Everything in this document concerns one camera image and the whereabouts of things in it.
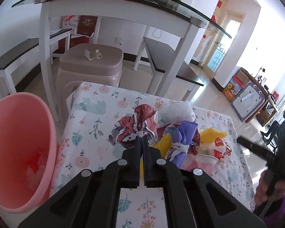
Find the silver screw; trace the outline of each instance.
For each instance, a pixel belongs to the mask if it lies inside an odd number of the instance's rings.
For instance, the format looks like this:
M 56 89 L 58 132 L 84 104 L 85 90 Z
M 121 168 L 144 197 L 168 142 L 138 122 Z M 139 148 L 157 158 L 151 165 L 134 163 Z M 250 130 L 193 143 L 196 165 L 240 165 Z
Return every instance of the silver screw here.
M 195 168 L 193 170 L 193 174 L 196 175 L 196 176 L 201 176 L 203 174 L 203 170 L 199 169 L 199 168 Z
M 158 160 L 156 160 L 156 163 L 159 165 L 164 165 L 164 164 L 166 164 L 166 160 L 165 159 L 158 159 Z
M 117 161 L 117 164 L 119 164 L 119 165 L 126 165 L 127 163 L 128 163 L 128 161 L 125 159 L 120 159 Z
M 82 172 L 81 172 L 81 176 L 83 176 L 83 177 L 88 177 L 88 176 L 90 176 L 91 175 L 91 171 L 90 170 L 83 170 Z

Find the beige stool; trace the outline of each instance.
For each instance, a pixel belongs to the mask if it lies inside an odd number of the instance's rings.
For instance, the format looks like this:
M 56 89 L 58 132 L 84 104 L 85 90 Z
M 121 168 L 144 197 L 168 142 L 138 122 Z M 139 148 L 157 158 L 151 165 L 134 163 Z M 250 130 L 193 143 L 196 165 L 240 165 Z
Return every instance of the beige stool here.
M 90 52 L 99 50 L 101 59 L 88 60 L 84 50 Z M 83 81 L 117 87 L 122 74 L 122 50 L 97 44 L 80 44 L 72 47 L 60 57 L 60 65 L 56 80 L 56 92 L 59 114 L 66 121 L 68 111 L 66 98 Z

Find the yellow cloth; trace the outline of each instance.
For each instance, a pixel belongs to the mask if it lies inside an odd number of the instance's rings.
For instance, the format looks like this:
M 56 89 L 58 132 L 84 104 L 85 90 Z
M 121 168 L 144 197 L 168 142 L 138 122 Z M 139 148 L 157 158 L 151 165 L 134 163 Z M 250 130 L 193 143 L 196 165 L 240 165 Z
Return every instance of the yellow cloth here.
M 165 134 L 158 143 L 154 146 L 159 149 L 160 155 L 164 158 L 172 145 L 172 138 L 170 134 Z
M 208 128 L 200 133 L 201 143 L 213 143 L 216 138 L 225 138 L 227 132 L 216 130 L 215 128 Z

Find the purple sleeve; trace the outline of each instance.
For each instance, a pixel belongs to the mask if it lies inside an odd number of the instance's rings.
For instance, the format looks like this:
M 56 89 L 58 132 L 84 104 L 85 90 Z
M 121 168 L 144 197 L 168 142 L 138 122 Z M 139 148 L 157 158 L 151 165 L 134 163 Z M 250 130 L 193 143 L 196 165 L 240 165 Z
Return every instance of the purple sleeve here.
M 284 214 L 285 214 L 285 195 L 283 197 L 283 201 L 280 208 L 274 213 L 265 216 L 263 218 L 263 221 L 267 225 L 267 228 L 274 228 L 277 227 L 277 224 L 280 223 Z

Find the human hand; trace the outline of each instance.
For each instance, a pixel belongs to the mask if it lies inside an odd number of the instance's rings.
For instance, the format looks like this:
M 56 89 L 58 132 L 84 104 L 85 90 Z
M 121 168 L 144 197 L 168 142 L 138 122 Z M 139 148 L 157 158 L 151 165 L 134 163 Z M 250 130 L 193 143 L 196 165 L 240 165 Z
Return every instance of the human hand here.
M 267 190 L 268 185 L 265 183 L 265 174 L 266 171 L 263 171 L 261 174 L 261 178 L 259 180 L 259 186 L 256 189 L 256 194 L 254 196 L 254 201 L 256 206 L 260 206 L 263 202 L 268 199 Z M 285 180 L 280 180 L 275 184 L 275 189 L 278 189 L 277 197 L 275 200 L 281 199 L 285 194 Z

